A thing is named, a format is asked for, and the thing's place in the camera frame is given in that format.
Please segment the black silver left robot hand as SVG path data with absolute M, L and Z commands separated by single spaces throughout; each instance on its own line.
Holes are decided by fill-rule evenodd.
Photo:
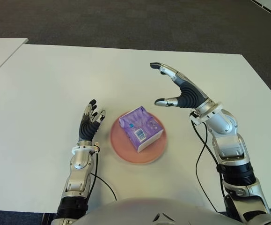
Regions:
M 79 127 L 79 145 L 91 143 L 106 116 L 106 111 L 96 112 L 96 100 L 92 99 L 86 106 Z

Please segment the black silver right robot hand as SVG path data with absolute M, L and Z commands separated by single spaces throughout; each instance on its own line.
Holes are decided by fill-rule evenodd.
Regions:
M 181 91 L 181 94 L 178 97 L 159 98 L 155 100 L 154 104 L 156 106 L 174 106 L 199 111 L 205 106 L 213 107 L 215 105 L 215 103 L 198 86 L 176 69 L 159 62 L 150 63 L 150 67 L 159 70 L 162 75 L 169 76 L 172 82 L 176 84 Z

